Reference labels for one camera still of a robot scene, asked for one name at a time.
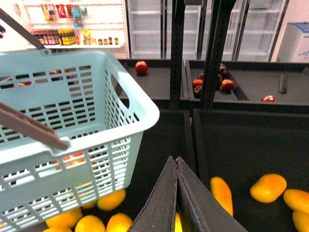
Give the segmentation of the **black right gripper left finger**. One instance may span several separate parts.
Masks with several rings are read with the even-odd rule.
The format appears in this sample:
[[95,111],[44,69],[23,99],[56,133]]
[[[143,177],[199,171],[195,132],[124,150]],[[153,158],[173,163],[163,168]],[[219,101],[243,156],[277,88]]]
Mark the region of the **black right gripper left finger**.
[[175,231],[177,187],[176,164],[173,157],[169,156],[144,207],[128,231]]

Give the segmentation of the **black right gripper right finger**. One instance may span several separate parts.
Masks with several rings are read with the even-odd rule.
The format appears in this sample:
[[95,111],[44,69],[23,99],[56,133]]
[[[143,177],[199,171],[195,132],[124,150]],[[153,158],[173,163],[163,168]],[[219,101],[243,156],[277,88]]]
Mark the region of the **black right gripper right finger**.
[[176,158],[177,206],[184,232],[245,232],[181,158]]

